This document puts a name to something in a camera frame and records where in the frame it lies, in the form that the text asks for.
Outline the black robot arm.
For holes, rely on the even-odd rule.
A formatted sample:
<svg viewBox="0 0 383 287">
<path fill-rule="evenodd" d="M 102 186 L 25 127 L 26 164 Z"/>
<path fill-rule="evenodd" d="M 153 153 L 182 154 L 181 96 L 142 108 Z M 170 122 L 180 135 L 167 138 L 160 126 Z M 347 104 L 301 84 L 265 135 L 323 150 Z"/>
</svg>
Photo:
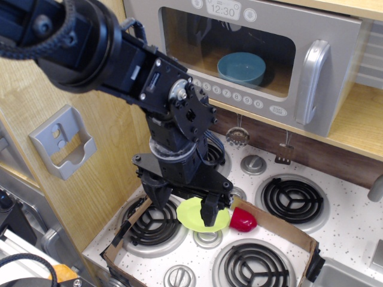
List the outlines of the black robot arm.
<svg viewBox="0 0 383 287">
<path fill-rule="evenodd" d="M 201 198 L 207 227 L 232 203 L 232 183 L 208 160 L 216 110 L 184 66 L 147 44 L 135 19 L 119 23 L 99 1 L 2 1 L 1 56 L 33 60 L 57 88 L 99 90 L 139 106 L 150 153 L 134 156 L 144 191 L 163 208 L 171 193 Z"/>
</svg>

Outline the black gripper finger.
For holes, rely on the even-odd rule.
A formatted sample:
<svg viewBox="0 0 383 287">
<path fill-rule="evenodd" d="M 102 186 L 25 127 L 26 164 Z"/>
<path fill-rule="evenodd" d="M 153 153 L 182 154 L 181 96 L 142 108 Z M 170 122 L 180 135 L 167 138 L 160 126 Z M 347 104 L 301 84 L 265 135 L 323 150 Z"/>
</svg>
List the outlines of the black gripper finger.
<svg viewBox="0 0 383 287">
<path fill-rule="evenodd" d="M 201 201 L 200 214 L 205 226 L 213 226 L 215 224 L 219 211 L 220 196 L 215 193 L 209 193 Z"/>
<path fill-rule="evenodd" d="M 142 186 L 149 199 L 158 209 L 163 209 L 172 192 L 169 182 L 156 175 L 142 175 Z"/>
</svg>

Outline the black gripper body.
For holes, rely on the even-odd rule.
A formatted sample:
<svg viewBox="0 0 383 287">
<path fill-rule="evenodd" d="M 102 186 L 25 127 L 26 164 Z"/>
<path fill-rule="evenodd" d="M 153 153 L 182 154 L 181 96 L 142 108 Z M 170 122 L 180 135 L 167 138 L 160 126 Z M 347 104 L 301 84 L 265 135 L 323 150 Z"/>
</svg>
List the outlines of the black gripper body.
<svg viewBox="0 0 383 287">
<path fill-rule="evenodd" d="M 137 166 L 140 179 L 142 175 L 161 177 L 184 199 L 204 199 L 209 193 L 215 193 L 220 196 L 219 206 L 232 204 L 233 184 L 214 167 L 202 163 L 195 152 L 180 161 L 159 160 L 152 153 L 137 154 L 132 163 Z"/>
</svg>

